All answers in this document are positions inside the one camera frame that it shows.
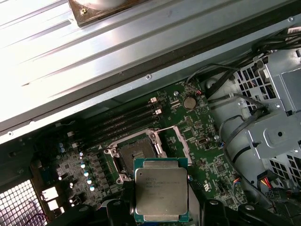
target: screw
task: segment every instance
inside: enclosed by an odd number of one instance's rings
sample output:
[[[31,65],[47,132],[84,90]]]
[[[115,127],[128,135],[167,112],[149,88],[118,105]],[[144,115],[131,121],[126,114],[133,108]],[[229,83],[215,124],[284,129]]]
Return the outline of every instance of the screw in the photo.
[[[242,105],[244,105],[244,102],[242,100],[240,100],[237,104],[238,104],[238,106],[242,106]]]
[[[19,169],[18,170],[18,174],[23,174],[24,173],[24,169]]]
[[[87,10],[85,9],[85,8],[82,8],[81,10],[80,10],[80,14],[81,15],[84,15],[84,14],[86,14],[87,13]]]
[[[219,135],[215,135],[215,136],[214,136],[214,139],[215,139],[215,140],[219,140],[219,139],[220,139],[220,136],[219,136]]]
[[[217,200],[210,200],[209,202],[211,205],[218,205],[218,201]]]
[[[151,74],[148,74],[145,78],[146,78],[147,80],[150,80],[150,79],[151,79]]]
[[[247,210],[254,210],[254,209],[255,209],[255,208],[254,208],[253,206],[251,206],[251,205],[246,205],[245,208],[246,208]]]

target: metal panel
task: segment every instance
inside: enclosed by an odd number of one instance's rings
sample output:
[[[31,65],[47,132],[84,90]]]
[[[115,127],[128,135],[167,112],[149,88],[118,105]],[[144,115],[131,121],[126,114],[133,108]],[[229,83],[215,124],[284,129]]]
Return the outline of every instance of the metal panel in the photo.
[[[78,28],[65,0],[5,1],[0,121],[290,2],[152,0]]]
[[[301,113],[287,116],[282,110],[260,118],[246,128],[246,134],[258,158],[272,158],[287,151],[301,152]]]
[[[294,22],[298,23],[300,21],[301,15],[297,15],[294,17]],[[4,134],[2,134],[2,136],[0,136],[0,144],[12,140],[16,137],[20,137],[36,129],[42,128],[50,123],[53,123],[67,116],[79,113],[95,105],[98,105],[99,109],[101,107],[103,110],[108,109],[108,106],[106,106],[106,104],[108,104],[108,101],[112,100],[112,98],[118,97],[115,98],[115,103],[111,101],[109,102],[109,107],[113,107],[116,104],[121,104],[125,101],[129,101],[133,98],[145,95],[146,93],[151,92],[153,90],[157,90],[163,86],[167,86],[168,84],[182,80],[186,78],[189,74],[196,71],[198,68],[208,63],[221,62],[224,59],[236,57],[237,55],[246,52],[250,48],[252,42],[276,31],[282,30],[290,25],[293,24],[288,20],[279,22],[268,28],[259,30],[243,38],[214,48],[210,51],[204,52],[190,59],[174,64],[173,66],[159,70],[152,74],[150,80],[146,78],[140,78],[128,84],[122,85],[117,89],[112,89],[97,97],[82,102],[78,105],[54,113],[46,118],[39,120],[32,119],[29,124],[19,127],[17,129],[11,129],[10,131],[6,131]]]

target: yellow wire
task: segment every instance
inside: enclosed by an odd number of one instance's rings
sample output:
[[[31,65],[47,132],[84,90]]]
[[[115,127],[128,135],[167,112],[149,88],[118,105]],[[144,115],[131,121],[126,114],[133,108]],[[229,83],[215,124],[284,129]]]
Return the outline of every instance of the yellow wire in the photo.
[[[263,180],[261,180],[261,182],[267,187],[268,185],[267,185],[267,183],[265,183]]]

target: red wire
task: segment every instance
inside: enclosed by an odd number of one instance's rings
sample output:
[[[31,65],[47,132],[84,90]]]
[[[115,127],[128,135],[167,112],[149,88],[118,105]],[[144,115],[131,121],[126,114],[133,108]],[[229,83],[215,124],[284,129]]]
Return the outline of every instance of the red wire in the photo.
[[[271,189],[272,185],[270,184],[269,180],[267,178],[265,178],[264,181],[267,183],[269,189]]]

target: chip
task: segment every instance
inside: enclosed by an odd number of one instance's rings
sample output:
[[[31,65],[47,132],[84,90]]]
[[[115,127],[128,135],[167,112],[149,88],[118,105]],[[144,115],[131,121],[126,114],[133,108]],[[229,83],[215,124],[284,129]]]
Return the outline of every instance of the chip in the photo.
[[[187,159],[135,159],[137,222],[189,220],[187,165]]]
[[[226,204],[227,204],[227,206],[233,205],[234,204],[233,199],[232,198],[226,199]]]
[[[219,166],[217,166],[216,168],[217,168],[217,171],[218,171],[219,173],[224,172],[224,171],[226,170],[226,168],[225,168],[224,165],[219,165]]]
[[[184,131],[183,134],[184,134],[184,137],[185,137],[186,140],[189,140],[189,139],[194,137],[193,133],[190,129],[187,130],[187,131]]]

